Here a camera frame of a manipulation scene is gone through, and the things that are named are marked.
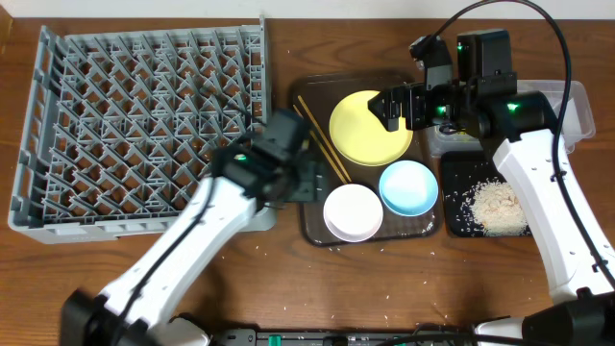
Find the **light blue bowl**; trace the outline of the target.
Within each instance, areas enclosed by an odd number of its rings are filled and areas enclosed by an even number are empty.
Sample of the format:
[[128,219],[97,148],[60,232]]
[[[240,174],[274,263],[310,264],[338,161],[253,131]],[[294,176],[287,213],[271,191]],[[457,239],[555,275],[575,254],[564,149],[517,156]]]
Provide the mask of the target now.
[[439,195],[435,175],[418,161],[396,161],[388,165],[381,173],[378,189],[384,205],[404,217],[430,211]]

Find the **pink white bowl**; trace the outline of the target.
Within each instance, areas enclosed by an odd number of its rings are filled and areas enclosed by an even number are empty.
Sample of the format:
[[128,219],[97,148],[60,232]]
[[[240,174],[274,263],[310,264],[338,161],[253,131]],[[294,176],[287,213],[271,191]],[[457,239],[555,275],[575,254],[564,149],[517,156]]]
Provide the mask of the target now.
[[325,200],[323,220],[336,238],[351,243],[362,242],[380,229],[383,207],[372,189],[357,184],[342,185]]

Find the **rice food scraps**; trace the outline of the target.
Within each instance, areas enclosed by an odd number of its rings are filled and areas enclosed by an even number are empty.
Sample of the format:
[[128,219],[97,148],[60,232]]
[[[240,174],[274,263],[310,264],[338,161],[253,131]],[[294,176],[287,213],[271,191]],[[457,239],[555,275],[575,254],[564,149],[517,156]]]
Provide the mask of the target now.
[[459,237],[529,234],[529,224],[509,183],[488,178],[444,193],[446,223]]

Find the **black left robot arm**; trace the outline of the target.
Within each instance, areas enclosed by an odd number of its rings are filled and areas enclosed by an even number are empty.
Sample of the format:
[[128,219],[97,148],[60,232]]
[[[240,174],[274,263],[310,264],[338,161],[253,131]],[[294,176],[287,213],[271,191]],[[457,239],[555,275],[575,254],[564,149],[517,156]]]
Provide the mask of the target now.
[[313,201],[323,166],[302,149],[229,146],[169,229],[95,297],[75,290],[61,308],[61,345],[208,345],[174,311],[218,251],[270,203]]

